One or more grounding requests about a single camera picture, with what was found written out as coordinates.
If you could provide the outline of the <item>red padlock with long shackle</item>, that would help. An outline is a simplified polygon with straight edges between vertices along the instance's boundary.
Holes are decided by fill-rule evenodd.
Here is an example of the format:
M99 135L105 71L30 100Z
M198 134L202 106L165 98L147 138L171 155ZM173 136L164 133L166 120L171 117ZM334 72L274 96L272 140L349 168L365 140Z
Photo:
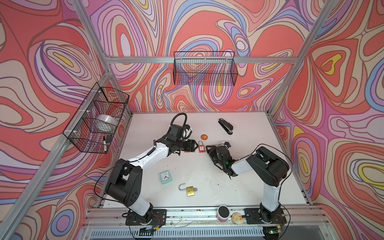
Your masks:
M199 141L198 144L199 144L199 152L200 153L205 153L206 152L206 148L204 146L204 143L202 141Z

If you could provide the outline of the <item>brass padlock shackle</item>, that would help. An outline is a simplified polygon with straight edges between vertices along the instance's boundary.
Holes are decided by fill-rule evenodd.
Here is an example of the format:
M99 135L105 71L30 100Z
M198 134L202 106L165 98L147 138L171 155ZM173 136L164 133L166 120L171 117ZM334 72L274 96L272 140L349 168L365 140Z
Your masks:
M184 186L184 185L185 185L185 183L180 184L178 186L178 189L180 191L186 191L188 197L194 196L195 193L198 191L198 189L193 187L193 186L182 188L182 186Z

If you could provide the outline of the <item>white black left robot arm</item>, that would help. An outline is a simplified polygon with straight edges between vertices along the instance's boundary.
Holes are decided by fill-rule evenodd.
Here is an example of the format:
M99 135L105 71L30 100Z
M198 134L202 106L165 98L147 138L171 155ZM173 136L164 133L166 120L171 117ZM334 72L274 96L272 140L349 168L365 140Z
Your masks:
M191 140L191 127L186 113L173 117L164 136L153 146L130 160L119 159L106 183L105 193L140 217L152 217L153 205L141 194L143 173L172 154L194 152L197 142Z

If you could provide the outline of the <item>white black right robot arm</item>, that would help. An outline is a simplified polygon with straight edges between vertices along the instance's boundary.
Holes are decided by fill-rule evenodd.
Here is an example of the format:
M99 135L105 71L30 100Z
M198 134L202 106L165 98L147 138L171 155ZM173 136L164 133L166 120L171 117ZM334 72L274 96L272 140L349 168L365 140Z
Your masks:
M274 214L281 207L281 186L289 176L289 164L270 150L275 147L267 144L259 144L252 153L238 160L231 156L230 147L230 143L224 142L217 146L206 146L206 150L213 164L230 178L253 170L264 182L260 209L267 214Z

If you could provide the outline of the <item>black stapler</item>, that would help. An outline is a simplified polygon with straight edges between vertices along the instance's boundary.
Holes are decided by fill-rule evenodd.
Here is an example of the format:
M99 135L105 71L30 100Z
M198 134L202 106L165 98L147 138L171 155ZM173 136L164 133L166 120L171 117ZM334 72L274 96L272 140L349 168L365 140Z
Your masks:
M233 125L230 124L229 122L227 122L226 120L224 120L223 118L220 118L218 120L218 123L220 124L220 126L226 131L226 133L228 135L232 135L233 134Z

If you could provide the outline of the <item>mint green alarm clock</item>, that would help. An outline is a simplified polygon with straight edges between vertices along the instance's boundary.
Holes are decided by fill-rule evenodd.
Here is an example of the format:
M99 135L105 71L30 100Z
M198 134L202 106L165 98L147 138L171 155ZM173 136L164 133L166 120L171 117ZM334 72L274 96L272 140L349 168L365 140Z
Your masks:
M169 170L160 173L161 183L163 185L172 182L173 178Z

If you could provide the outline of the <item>pink cylinder black top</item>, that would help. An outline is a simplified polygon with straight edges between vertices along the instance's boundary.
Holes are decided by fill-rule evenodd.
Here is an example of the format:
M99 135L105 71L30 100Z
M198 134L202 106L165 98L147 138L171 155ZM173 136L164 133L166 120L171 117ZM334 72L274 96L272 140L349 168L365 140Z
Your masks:
M219 206L216 217L220 222L226 222L230 216L230 210L227 206Z

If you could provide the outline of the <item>round beige patterned ball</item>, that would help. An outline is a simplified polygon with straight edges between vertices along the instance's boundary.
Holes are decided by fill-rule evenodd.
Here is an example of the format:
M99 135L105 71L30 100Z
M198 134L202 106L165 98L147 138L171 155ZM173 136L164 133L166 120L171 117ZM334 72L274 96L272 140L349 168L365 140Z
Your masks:
M235 212L231 216L232 222L236 225L242 225L244 223L243 215L239 212Z

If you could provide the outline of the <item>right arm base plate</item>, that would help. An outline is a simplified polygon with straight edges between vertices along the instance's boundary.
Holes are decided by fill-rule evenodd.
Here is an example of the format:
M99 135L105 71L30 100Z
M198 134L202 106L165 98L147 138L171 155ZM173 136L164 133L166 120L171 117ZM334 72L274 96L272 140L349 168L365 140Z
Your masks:
M265 208L246 208L242 217L247 221L247 224L267 224L267 225L285 225L287 219L281 207L270 212Z

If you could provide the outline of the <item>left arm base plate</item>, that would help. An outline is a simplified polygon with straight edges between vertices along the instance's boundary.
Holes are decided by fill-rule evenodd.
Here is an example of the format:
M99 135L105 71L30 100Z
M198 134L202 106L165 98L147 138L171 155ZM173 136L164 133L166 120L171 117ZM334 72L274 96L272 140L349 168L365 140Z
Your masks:
M126 219L126 226L162 226L166 223L167 210L154 209L149 210L144 216L129 210L123 213L122 217Z

